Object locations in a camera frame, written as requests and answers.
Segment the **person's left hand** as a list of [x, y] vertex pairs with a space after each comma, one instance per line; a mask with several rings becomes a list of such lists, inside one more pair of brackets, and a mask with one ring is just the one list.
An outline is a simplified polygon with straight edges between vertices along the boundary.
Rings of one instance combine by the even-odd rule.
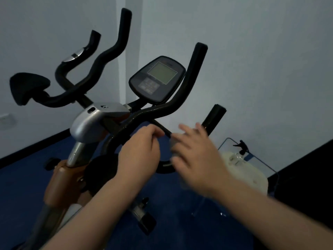
[[156, 172], [160, 161], [158, 138], [145, 142], [140, 129], [123, 145], [118, 156], [116, 178], [141, 189]]

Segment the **person's right hand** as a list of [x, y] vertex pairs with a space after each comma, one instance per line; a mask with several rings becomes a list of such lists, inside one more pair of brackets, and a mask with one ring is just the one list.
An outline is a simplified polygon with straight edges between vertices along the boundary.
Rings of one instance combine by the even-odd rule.
[[206, 129], [200, 123], [194, 128], [185, 124], [178, 127], [183, 133], [172, 134], [176, 140], [171, 148], [173, 167], [195, 192], [224, 201], [232, 177]]

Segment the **black exercise bike handlebar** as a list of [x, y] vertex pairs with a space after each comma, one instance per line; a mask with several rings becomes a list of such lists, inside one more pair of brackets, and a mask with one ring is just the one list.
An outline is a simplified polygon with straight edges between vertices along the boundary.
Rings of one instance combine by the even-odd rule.
[[[58, 84], [65, 90], [65, 92], [60, 96], [49, 100], [47, 102], [47, 107], [59, 108], [68, 105], [75, 99], [80, 101], [80, 104], [84, 108], [87, 108], [93, 104], [92, 102], [88, 102], [88, 99], [84, 97], [85, 93], [93, 88], [99, 81], [106, 65], [117, 58], [125, 50], [130, 35], [131, 19], [132, 12], [129, 9], [122, 8], [117, 42], [114, 46], [98, 55], [88, 75], [79, 83], [75, 85], [72, 84], [67, 79], [67, 74], [69, 71], [80, 65], [83, 61], [94, 54], [101, 38], [100, 33], [93, 30], [91, 32], [89, 43], [87, 46], [85, 46], [86, 51], [82, 53], [82, 55], [77, 59], [70, 62], [62, 62], [57, 67], [55, 71], [55, 78]], [[155, 119], [174, 113], [185, 102], [197, 80], [199, 71], [206, 57], [207, 50], [208, 46], [203, 43], [198, 42], [195, 45], [185, 76], [175, 93], [166, 103], [160, 105], [151, 105], [145, 100], [138, 98], [137, 100], [124, 105], [130, 110], [130, 113], [128, 114], [129, 116], [119, 126], [117, 131], [112, 131], [109, 128], [111, 126], [111, 117], [103, 118], [101, 121], [102, 126], [113, 134], [113, 137], [106, 147], [107, 153], [114, 153], [115, 149], [119, 147], [119, 145], [128, 141], [130, 134], [142, 122], [148, 121], [150, 123], [157, 124], [161, 128], [164, 128], [164, 126], [156, 122]]]

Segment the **black elbow pad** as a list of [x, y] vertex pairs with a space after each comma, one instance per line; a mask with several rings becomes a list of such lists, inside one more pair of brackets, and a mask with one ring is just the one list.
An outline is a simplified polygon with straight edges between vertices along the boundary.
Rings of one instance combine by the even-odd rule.
[[26, 72], [16, 73], [10, 78], [9, 83], [13, 99], [19, 106], [26, 105], [30, 99], [42, 96], [51, 84], [44, 76]]

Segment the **person's left forearm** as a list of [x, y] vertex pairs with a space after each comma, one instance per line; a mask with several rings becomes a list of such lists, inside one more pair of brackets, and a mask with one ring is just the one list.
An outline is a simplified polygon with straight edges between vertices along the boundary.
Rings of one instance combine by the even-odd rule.
[[98, 250], [146, 181], [115, 176], [41, 250]]

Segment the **person's right forearm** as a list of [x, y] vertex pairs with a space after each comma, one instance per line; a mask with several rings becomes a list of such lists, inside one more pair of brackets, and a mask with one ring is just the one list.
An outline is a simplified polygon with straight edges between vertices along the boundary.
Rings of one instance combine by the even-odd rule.
[[328, 227], [239, 180], [209, 181], [206, 189], [269, 250], [333, 250]]

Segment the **small black clamp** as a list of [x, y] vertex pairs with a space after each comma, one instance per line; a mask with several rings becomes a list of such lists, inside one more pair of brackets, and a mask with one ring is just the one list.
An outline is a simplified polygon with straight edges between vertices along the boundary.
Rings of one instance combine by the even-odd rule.
[[236, 145], [233, 145], [233, 147], [239, 147], [240, 148], [239, 154], [242, 156], [245, 155], [246, 153], [249, 154], [248, 146], [245, 144], [245, 142], [243, 140], [240, 140], [239, 143]]

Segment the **black bike console display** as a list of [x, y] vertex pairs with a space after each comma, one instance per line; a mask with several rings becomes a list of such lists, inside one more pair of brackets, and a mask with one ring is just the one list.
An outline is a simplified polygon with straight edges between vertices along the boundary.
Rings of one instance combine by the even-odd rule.
[[175, 93], [185, 73], [186, 68], [178, 61], [159, 56], [129, 79], [129, 87], [140, 99], [160, 105]]

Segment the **white plastic container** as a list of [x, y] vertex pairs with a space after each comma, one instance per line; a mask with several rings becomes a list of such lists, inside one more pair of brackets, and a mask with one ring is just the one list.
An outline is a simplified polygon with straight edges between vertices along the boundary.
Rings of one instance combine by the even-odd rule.
[[268, 179], [258, 168], [245, 161], [239, 153], [222, 151], [221, 157], [224, 160], [228, 172], [236, 179], [246, 183], [262, 194], [268, 194]]

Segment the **black bike pedal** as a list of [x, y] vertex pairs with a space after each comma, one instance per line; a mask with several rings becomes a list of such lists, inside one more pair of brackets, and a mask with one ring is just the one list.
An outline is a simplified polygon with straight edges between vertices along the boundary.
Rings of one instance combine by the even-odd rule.
[[140, 202], [134, 201], [128, 209], [136, 218], [141, 231], [147, 236], [149, 236], [156, 227], [155, 218], [149, 212], [145, 211], [148, 202], [149, 198], [145, 197]]

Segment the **silver pulse sensor plate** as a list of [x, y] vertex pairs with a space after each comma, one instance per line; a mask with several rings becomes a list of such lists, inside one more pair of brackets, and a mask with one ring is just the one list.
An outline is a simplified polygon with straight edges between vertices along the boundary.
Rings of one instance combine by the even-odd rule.
[[84, 53], [86, 51], [86, 47], [83, 47], [79, 50], [77, 50], [76, 52], [74, 52], [73, 54], [71, 54], [70, 56], [68, 56], [67, 58], [65, 58], [62, 62], [70, 62], [72, 60], [77, 59], [78, 57], [80, 57], [82, 55], [82, 53]]

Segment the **silver handlebar stem cover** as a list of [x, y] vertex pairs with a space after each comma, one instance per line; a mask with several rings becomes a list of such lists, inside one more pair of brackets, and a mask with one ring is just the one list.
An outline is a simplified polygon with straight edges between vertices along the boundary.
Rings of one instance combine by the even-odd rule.
[[106, 136], [106, 129], [101, 124], [103, 118], [119, 119], [129, 113], [130, 110], [119, 102], [95, 102], [75, 118], [70, 134], [80, 143], [102, 141]]

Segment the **orange bike frame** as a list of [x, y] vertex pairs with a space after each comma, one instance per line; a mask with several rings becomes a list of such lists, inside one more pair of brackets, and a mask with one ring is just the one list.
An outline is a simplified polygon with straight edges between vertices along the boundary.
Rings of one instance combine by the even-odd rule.
[[67, 160], [60, 161], [45, 190], [44, 203], [59, 209], [69, 208], [74, 203], [85, 206], [92, 199], [89, 191], [81, 192], [81, 183], [79, 182], [84, 176], [86, 167], [87, 165], [69, 168]]

